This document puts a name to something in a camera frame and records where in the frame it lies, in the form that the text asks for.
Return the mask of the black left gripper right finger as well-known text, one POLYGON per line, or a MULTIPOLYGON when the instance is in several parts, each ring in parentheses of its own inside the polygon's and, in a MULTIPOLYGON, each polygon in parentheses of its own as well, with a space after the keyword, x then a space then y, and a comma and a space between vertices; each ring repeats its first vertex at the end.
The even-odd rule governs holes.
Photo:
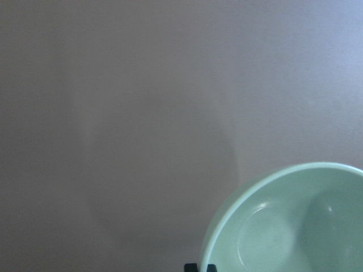
POLYGON ((208 264, 206 272, 217 272, 217 267, 215 264, 208 264))

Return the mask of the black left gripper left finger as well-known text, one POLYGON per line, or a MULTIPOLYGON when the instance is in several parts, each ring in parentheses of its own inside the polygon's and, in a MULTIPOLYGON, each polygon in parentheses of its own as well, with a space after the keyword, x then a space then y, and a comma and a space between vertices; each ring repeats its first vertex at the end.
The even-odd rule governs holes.
POLYGON ((196 263, 186 263, 184 272, 198 272, 198 265, 196 263))

